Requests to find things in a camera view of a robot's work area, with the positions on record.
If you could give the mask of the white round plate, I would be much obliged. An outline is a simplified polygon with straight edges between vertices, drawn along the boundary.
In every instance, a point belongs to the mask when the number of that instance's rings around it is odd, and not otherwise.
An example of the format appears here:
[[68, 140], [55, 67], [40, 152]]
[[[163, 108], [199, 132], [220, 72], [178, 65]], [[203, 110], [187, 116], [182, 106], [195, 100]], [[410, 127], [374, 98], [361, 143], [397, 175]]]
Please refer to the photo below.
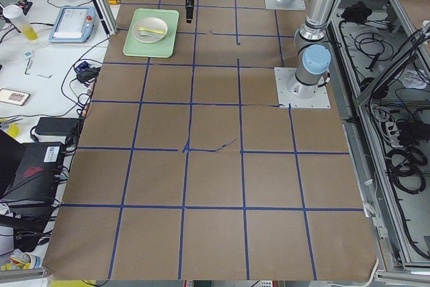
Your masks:
[[132, 35], [140, 42], [152, 44], [162, 40], [168, 32], [167, 23], [157, 17], [146, 17], [133, 23]]

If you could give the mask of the yellow plastic fork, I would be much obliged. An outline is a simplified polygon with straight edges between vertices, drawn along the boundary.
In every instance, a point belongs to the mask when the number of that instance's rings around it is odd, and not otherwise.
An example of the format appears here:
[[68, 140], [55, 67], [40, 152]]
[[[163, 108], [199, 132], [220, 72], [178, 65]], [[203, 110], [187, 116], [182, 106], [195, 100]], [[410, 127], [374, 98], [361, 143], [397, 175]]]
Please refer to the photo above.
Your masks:
[[152, 33], [152, 34], [157, 34], [157, 35], [164, 35], [166, 33], [166, 31], [164, 31], [164, 30], [153, 30], [153, 29], [149, 29], [149, 28], [145, 28], [145, 27], [139, 27], [138, 31], [140, 33]]

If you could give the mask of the light green tray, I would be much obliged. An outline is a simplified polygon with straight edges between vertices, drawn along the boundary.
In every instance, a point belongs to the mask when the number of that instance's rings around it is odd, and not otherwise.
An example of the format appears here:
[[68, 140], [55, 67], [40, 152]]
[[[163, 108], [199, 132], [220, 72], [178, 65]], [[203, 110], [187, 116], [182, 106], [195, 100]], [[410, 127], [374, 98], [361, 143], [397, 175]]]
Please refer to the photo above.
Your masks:
[[[164, 20], [168, 25], [167, 35], [160, 41], [147, 44], [140, 42], [132, 35], [131, 27], [139, 19], [146, 17], [157, 17]], [[173, 54], [179, 12], [164, 9], [136, 9], [130, 23], [130, 28], [123, 47], [126, 56], [146, 56], [152, 58], [169, 58]]]

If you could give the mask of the pale green spoon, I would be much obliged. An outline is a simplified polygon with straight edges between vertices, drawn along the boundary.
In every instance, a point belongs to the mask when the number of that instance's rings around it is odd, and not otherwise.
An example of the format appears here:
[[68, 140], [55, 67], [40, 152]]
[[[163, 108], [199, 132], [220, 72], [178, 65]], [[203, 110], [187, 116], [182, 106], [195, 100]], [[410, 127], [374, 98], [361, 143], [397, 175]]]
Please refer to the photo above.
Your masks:
[[138, 32], [140, 36], [143, 37], [154, 37], [154, 38], [161, 38], [164, 36], [164, 33], [154, 33], [154, 32], [147, 32], [147, 31], [139, 31]]

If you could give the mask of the blue teach pendant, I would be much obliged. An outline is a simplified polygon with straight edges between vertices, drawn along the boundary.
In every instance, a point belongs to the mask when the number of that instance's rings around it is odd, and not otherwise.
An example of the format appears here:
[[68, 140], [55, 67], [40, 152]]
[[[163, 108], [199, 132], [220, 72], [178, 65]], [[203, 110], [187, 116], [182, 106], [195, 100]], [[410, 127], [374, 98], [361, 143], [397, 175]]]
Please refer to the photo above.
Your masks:
[[54, 23], [48, 41], [51, 43], [84, 43], [95, 26], [94, 7], [63, 7]]

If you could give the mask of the yellow liquid bottle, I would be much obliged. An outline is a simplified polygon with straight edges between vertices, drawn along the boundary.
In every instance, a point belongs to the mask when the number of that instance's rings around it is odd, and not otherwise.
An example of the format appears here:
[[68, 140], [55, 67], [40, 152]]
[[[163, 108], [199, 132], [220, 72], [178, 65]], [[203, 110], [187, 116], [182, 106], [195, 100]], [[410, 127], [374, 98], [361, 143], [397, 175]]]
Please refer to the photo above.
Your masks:
[[8, 5], [3, 8], [3, 15], [7, 18], [28, 40], [36, 40], [38, 35], [33, 29], [28, 19], [24, 15], [23, 9], [18, 5]]

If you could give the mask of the black power brick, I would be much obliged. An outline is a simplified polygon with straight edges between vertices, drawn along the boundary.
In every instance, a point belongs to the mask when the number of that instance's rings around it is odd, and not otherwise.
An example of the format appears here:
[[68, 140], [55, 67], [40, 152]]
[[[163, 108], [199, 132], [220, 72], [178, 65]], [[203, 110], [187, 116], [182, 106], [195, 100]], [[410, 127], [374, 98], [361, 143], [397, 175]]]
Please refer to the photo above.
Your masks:
[[34, 133], [40, 136], [68, 137], [76, 133], [77, 118], [41, 117], [34, 127]]

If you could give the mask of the smartphone on desk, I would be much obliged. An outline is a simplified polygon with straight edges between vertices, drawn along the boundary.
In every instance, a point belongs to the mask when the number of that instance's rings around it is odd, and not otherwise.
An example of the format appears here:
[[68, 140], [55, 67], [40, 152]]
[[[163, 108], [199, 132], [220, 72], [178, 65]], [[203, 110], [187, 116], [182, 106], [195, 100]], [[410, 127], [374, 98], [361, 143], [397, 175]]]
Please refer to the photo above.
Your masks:
[[30, 98], [29, 93], [20, 92], [12, 89], [0, 89], [0, 102], [14, 106], [24, 106]]

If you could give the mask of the black laptop computer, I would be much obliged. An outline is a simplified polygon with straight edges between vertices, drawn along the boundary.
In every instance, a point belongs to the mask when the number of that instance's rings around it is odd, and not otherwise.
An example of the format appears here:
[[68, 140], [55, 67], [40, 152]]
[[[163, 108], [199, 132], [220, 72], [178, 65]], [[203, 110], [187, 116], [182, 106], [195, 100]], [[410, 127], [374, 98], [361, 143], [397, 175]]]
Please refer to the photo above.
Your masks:
[[12, 215], [1, 215], [1, 226], [41, 233], [47, 221], [31, 220], [19, 210], [54, 204], [65, 146], [61, 142], [20, 143], [1, 131], [1, 202]]

